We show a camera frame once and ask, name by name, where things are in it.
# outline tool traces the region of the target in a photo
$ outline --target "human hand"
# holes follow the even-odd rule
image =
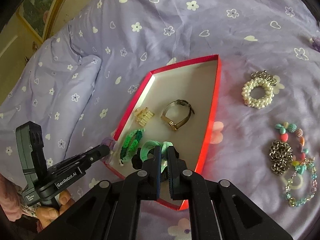
[[[75,203],[68,190],[64,190],[60,193],[59,202],[62,205],[59,211],[52,207],[38,207],[36,209],[36,216],[40,220],[43,228],[46,228],[48,225],[50,225],[53,220],[58,218],[58,216],[61,216]]]

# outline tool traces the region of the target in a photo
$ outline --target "beaded bracelet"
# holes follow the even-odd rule
[[[266,70],[263,72],[257,71],[251,74],[252,79],[244,84],[241,95],[244,100],[244,104],[248,107],[254,107],[256,109],[265,108],[272,102],[273,86],[276,85],[277,81],[273,78],[273,75],[268,74]],[[255,99],[250,96],[250,92],[256,87],[263,87],[265,90],[264,97]]]
[[[134,155],[135,150],[138,148],[138,143],[142,138],[142,133],[144,129],[133,130],[129,133],[123,143],[120,152],[120,165],[123,166],[124,162],[129,161]]]
[[[304,147],[305,139],[303,137],[303,130],[297,129],[297,125],[294,123],[288,123],[284,122],[283,125],[277,123],[275,125],[275,128],[279,130],[280,132],[280,140],[282,143],[286,143],[288,140],[288,134],[286,133],[286,130],[288,130],[290,133],[295,133],[297,139],[299,140],[299,150],[301,152],[300,161],[294,160],[292,161],[292,165],[294,166],[294,173],[292,177],[287,180],[287,185],[285,186],[285,192],[286,192],[286,199],[289,201],[289,206],[295,207],[295,206],[301,206],[305,204],[306,202],[310,201],[314,196],[315,192],[317,191],[317,184],[316,181],[317,173],[316,168],[314,167],[314,160],[315,158],[306,157],[306,154],[309,153],[309,150]],[[292,195],[290,194],[290,190],[292,189],[293,179],[297,176],[297,174],[302,175],[305,170],[311,170],[311,177],[312,177],[312,187],[311,187],[311,194],[308,195],[305,198],[301,198],[300,200],[296,200]]]

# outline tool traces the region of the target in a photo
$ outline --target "pearl hair tie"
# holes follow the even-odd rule
[[[251,77],[252,79],[245,83],[242,88],[241,95],[243,97],[244,104],[256,109],[265,108],[267,105],[271,104],[272,98],[275,96],[273,94],[273,86],[276,85],[277,81],[273,78],[273,75],[268,74],[266,70],[263,72],[257,71],[256,73],[252,73]],[[255,99],[250,96],[250,92],[256,87],[264,88],[264,97]]]

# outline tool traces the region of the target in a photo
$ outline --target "white ring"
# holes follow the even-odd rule
[[[283,176],[281,176],[282,182],[287,186],[288,185],[288,180],[284,177],[285,174]],[[303,177],[301,174],[297,173],[297,177],[299,177],[300,183],[296,186],[294,185],[290,185],[290,189],[299,189],[302,187],[303,184]]]
[[[266,93],[264,97],[255,99],[250,96],[252,89],[256,87],[264,88]],[[254,107],[257,109],[265,108],[267,105],[271,104],[272,98],[275,96],[273,94],[273,86],[270,84],[270,82],[263,78],[258,78],[258,77],[244,84],[241,95],[243,97],[245,105],[247,105],[248,107]]]

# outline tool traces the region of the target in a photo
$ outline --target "metal screw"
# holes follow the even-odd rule
[[[184,170],[184,171],[182,172],[182,174],[183,174],[184,176],[191,176],[191,175],[192,175],[192,171],[191,171],[191,170]]]
[[[100,182],[99,186],[102,187],[102,188],[107,188],[109,187],[110,183],[106,180]]]
[[[146,172],[146,171],[144,171],[144,170],[141,170],[141,171],[138,171],[138,176],[139,177],[144,177],[144,176],[146,176],[148,173]]]
[[[230,186],[230,181],[223,179],[222,181],[220,181],[220,185],[223,187],[229,187]]]

